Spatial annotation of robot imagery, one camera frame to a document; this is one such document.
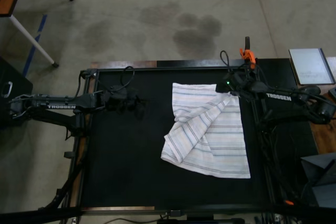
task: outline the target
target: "black table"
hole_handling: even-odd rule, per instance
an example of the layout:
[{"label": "black table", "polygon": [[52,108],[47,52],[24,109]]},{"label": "black table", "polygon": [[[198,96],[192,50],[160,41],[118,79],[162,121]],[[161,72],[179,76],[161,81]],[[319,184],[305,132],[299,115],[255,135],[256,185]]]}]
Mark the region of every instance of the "black table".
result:
[{"label": "black table", "polygon": [[[230,62],[232,67],[242,63]],[[289,59],[261,59],[258,63],[270,85],[297,86]],[[132,112],[99,112],[91,117],[90,137],[75,140],[71,169],[86,143],[88,164],[64,205],[80,206],[94,214],[156,214],[173,209],[185,213],[259,211],[282,203],[279,185],[262,162],[251,105],[244,100],[240,107],[251,179],[206,176],[160,159],[163,136],[174,124],[172,83],[216,83],[227,71],[221,61],[114,62],[110,69],[99,69],[98,79],[107,86],[118,84],[127,65],[140,67],[131,86],[139,90],[141,99],[150,100],[146,116],[142,121]],[[87,80],[85,92],[100,89],[98,82]],[[290,108],[280,100],[268,100],[267,107]],[[309,123],[278,126],[275,151],[289,182],[302,189],[306,179],[299,157],[318,153]]]}]

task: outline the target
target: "striped towel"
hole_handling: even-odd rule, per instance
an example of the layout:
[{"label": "striped towel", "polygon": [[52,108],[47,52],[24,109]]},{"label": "striped towel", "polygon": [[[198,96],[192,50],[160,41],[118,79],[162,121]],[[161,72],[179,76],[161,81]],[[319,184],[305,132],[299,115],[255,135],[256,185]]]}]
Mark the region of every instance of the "striped towel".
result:
[{"label": "striped towel", "polygon": [[219,178],[250,178],[239,98],[216,85],[173,84],[175,124],[161,159]]}]

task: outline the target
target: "concrete floor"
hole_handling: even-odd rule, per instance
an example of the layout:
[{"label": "concrete floor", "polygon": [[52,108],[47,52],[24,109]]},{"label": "concrete floor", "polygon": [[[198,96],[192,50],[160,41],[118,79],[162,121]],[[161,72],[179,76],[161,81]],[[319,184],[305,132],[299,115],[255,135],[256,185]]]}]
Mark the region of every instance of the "concrete floor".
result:
[{"label": "concrete floor", "polygon": [[[33,36],[48,15],[40,44],[60,67],[37,51],[27,78],[49,94],[74,94],[79,71],[94,61],[217,59],[222,49],[240,58],[245,36],[258,58],[311,47],[334,56],[335,13],[333,0],[18,0],[14,11]],[[22,72],[31,44],[8,19],[0,28],[0,55]],[[0,212],[49,203],[68,176],[65,133],[34,121],[0,133]]]}]

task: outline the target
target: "wire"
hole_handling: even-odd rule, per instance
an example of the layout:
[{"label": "wire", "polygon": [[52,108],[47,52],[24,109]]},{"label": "wire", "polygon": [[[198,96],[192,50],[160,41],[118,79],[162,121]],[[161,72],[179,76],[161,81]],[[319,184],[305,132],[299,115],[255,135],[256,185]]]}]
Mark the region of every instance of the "wire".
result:
[{"label": "wire", "polygon": [[263,69],[261,68],[261,66],[255,64],[255,63],[253,63],[253,62],[250,62],[249,64],[256,66],[256,68],[258,69],[258,73],[257,73],[257,74],[259,74],[259,72],[261,72],[261,74],[262,74],[262,76],[263,76],[263,79],[264,79],[264,83],[265,83],[265,85],[266,85],[269,89],[275,89],[275,88],[271,87],[271,86],[268,84],[267,79],[266,79],[266,75],[265,75]]},{"label": "wire", "polygon": [[150,221],[134,221],[134,220],[128,220],[128,219],[124,219],[124,218],[117,218],[117,219],[113,219],[113,220],[109,220],[107,222],[104,222],[103,224],[108,224],[108,223],[111,223],[111,222],[114,222],[116,220],[123,220],[123,221],[128,221],[128,222],[131,222],[131,223],[134,223],[134,224],[147,224],[147,223],[152,223],[152,222],[156,222],[156,221],[159,221],[161,220],[160,219],[156,219],[156,220],[150,220]]},{"label": "wire", "polygon": [[327,98],[323,99],[322,97],[319,97],[319,96],[317,96],[317,95],[313,95],[313,94],[308,94],[308,95],[310,95],[311,97],[314,97],[316,100],[320,100],[320,101],[322,101],[322,102],[326,102],[327,104],[336,107],[336,104],[332,103],[332,102],[329,101]]},{"label": "wire", "polygon": [[82,73],[83,73],[82,71],[79,72],[79,75],[78,75],[78,86],[77,86],[77,91],[76,91],[75,96],[74,96],[73,98],[71,98],[71,99],[68,100],[69,102],[70,102],[70,101],[73,101],[73,100],[76,99],[77,96],[78,96],[78,93],[79,93],[79,90],[80,90],[80,78],[81,78]]},{"label": "wire", "polygon": [[69,138],[72,137],[71,134],[70,135],[68,134],[68,132],[69,132],[68,128],[65,128],[65,129],[66,129],[67,132],[66,132],[64,141],[66,141],[66,140],[68,140]]},{"label": "wire", "polygon": [[165,216],[160,215],[161,220],[164,220],[165,217],[167,217],[167,220],[169,220],[169,215],[165,215]]},{"label": "wire", "polygon": [[[133,73],[132,73],[132,77],[129,79],[129,81],[126,84],[124,84],[123,81],[122,81],[122,78],[123,78],[123,76],[124,76],[124,74],[125,74],[125,72],[126,72],[127,69],[132,69]],[[125,67],[124,70],[123,70],[123,72],[122,72],[122,74],[121,74],[121,76],[120,76],[120,84],[121,84],[122,87],[120,87],[120,88],[118,88],[116,90],[112,90],[112,92],[117,92],[117,91],[119,91],[119,90],[121,90],[123,88],[126,88],[131,83],[131,81],[133,80],[134,75],[135,75],[135,69],[134,69],[134,67],[132,67],[132,66]]]},{"label": "wire", "polygon": [[13,103],[13,102],[20,102],[20,101],[25,101],[25,100],[31,100],[32,98],[31,97],[28,97],[28,98],[22,98],[22,99],[13,99],[13,100],[10,100],[8,101],[7,103]]},{"label": "wire", "polygon": [[[226,55],[226,60],[227,63],[225,62],[225,60],[223,59],[222,53],[225,53]],[[232,71],[231,67],[230,67],[230,62],[229,62],[229,55],[227,55],[227,52],[225,50],[222,50],[221,53],[219,54],[222,62],[227,66],[227,68],[229,69],[229,71]]]},{"label": "wire", "polygon": [[106,87],[106,85],[104,85],[97,76],[95,76],[95,74],[91,74],[86,72],[89,76],[93,77],[105,90],[109,91],[110,93],[112,93],[111,89],[109,89],[108,87]]},{"label": "wire", "polygon": [[237,68],[237,70],[240,70],[242,67],[247,66],[247,65],[249,65],[247,62],[244,63],[244,64],[241,64],[241,65]]}]

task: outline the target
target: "floor stain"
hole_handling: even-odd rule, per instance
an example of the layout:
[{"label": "floor stain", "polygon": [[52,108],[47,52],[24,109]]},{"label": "floor stain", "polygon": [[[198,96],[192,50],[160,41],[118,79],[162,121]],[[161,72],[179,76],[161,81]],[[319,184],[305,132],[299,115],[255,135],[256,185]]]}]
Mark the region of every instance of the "floor stain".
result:
[{"label": "floor stain", "polygon": [[177,20],[181,27],[188,27],[173,35],[178,53],[189,59],[213,58],[216,51],[214,38],[221,34],[222,23],[211,15],[198,19],[193,14],[182,14]]},{"label": "floor stain", "polygon": [[178,18],[178,24],[185,27],[193,27],[198,23],[198,18],[195,14],[184,13],[181,14]]},{"label": "floor stain", "polygon": [[127,36],[130,44],[139,52],[143,57],[145,56],[144,45],[146,43],[147,37],[144,33],[128,34]]},{"label": "floor stain", "polygon": [[215,53],[216,47],[213,37],[196,29],[177,31],[173,40],[183,58],[207,59]]},{"label": "floor stain", "polygon": [[222,32],[222,23],[211,15],[201,18],[197,27],[209,36],[219,36]]},{"label": "floor stain", "polygon": [[83,35],[84,48],[93,54],[99,54],[113,48],[114,42],[109,33],[111,21],[102,20],[89,25]]},{"label": "floor stain", "polygon": [[166,5],[150,6],[141,10],[139,21],[159,26],[171,21],[180,11],[180,5],[174,2],[169,2]]}]

